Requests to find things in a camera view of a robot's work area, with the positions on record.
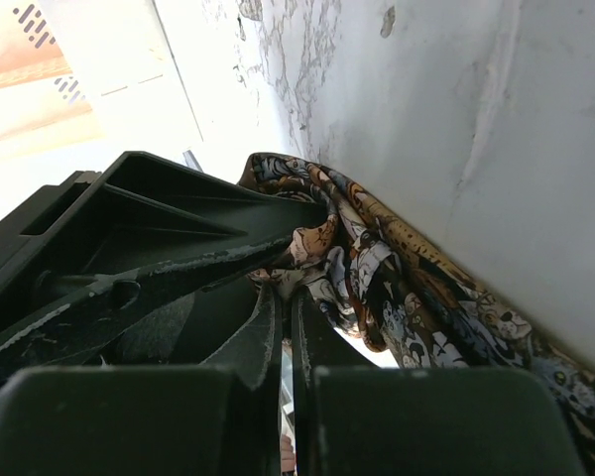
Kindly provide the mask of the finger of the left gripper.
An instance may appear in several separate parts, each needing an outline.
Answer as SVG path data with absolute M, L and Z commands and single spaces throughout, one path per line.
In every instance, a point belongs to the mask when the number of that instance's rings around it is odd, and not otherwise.
M 154 310 L 271 263 L 325 216 L 145 152 L 41 187 L 0 221 L 0 386 L 93 360 Z

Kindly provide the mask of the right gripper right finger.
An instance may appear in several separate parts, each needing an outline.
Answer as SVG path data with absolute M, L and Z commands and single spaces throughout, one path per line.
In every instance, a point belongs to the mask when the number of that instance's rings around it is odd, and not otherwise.
M 383 369 L 292 299 L 301 475 L 580 475 L 561 412 L 507 368 Z

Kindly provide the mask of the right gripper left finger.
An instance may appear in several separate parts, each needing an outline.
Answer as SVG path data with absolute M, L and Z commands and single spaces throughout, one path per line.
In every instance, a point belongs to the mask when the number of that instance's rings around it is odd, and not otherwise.
M 282 301 L 198 365 L 42 367 L 0 390 L 0 475 L 277 475 Z

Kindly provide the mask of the brown cat pattern tie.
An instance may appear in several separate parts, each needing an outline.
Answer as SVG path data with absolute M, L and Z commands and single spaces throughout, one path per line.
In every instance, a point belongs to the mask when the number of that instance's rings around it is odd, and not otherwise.
M 491 293 L 359 183 L 297 157 L 255 153 L 249 189 L 322 204 L 252 279 L 290 297 L 306 288 L 328 322 L 403 368 L 504 365 L 539 377 L 595 475 L 595 373 Z

